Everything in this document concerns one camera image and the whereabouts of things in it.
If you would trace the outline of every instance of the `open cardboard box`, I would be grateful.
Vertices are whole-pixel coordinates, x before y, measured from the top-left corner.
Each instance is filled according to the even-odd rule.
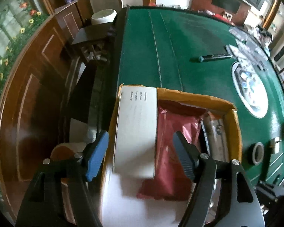
[[[121,179],[119,175],[112,173],[119,97],[122,86],[123,85],[120,85],[119,87],[118,97],[108,131],[109,144],[104,159],[101,180],[99,218],[104,227],[116,227],[116,225],[118,227],[129,225],[130,223],[139,223],[139,226],[178,226],[186,209],[187,202],[137,199],[136,194],[143,180]],[[232,103],[213,96],[198,95],[164,88],[157,88],[157,99],[177,101],[183,104],[224,113],[223,122],[229,158],[241,161],[241,131],[236,107]],[[150,211],[156,212],[157,217],[149,216]]]

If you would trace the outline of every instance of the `white box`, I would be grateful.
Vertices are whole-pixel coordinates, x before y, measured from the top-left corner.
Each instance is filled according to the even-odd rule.
[[[154,178],[157,137],[157,89],[123,86],[119,102],[114,172]]]

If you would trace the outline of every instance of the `white bowl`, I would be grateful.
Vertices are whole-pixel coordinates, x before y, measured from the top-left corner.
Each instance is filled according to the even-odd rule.
[[[91,17],[91,23],[93,25],[113,22],[116,17],[117,12],[113,9],[101,10],[97,13],[94,13]]]

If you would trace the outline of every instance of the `red object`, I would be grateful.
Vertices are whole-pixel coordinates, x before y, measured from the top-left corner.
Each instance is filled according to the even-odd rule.
[[[31,11],[30,11],[30,15],[34,15],[35,13],[37,13],[36,10],[31,10]]]
[[[27,7],[27,2],[21,3],[19,8],[26,8]]]
[[[222,21],[224,21],[224,22],[226,22],[226,23],[228,23],[228,24],[231,24],[231,25],[235,25],[234,23],[232,23],[231,21],[229,21],[228,19],[226,19],[226,18],[224,18],[222,15],[220,15],[220,14],[215,14],[215,15],[213,15],[213,17],[216,17],[217,19],[219,19],[219,20],[222,20]]]
[[[173,101],[158,101],[155,178],[143,181],[137,198],[188,200],[191,180],[185,176],[173,147],[173,134],[181,131],[189,143],[198,144],[200,120],[204,113],[205,109]]]

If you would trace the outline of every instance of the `green felt surface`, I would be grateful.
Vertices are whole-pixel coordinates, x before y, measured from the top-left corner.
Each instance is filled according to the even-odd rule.
[[[229,25],[196,14],[167,9],[130,9],[125,22],[119,80],[124,84],[142,84],[189,93],[216,96],[235,104],[243,140],[243,159],[248,177],[256,184],[261,178],[272,183],[284,177],[284,137],[281,152],[270,155],[270,139],[282,137],[284,92],[272,65],[257,71],[268,95],[268,112],[264,118],[252,116],[234,87],[231,67],[234,59],[198,62],[201,55],[225,53],[224,46],[236,46]],[[248,163],[248,149],[256,142],[265,146],[264,162]],[[281,153],[279,159],[271,164]],[[274,175],[270,176],[281,164]]]

